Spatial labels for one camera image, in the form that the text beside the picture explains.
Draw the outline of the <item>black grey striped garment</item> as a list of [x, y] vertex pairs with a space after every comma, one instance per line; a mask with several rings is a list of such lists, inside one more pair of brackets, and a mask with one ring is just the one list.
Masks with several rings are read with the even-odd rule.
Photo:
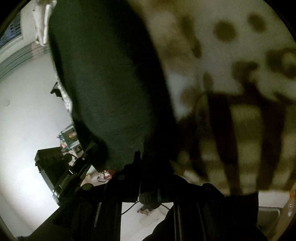
[[48, 31], [86, 160], [126, 172], [140, 201], [159, 205], [176, 156], [176, 119], [143, 20], [127, 1], [58, 1]]

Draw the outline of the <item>black case on floor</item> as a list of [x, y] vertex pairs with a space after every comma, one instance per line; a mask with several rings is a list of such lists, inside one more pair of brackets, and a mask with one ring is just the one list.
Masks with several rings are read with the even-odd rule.
[[61, 147], [38, 150], [35, 156], [35, 166], [59, 206], [63, 205], [80, 188], [91, 167], [85, 154], [70, 165], [72, 157], [72, 154], [63, 154]]

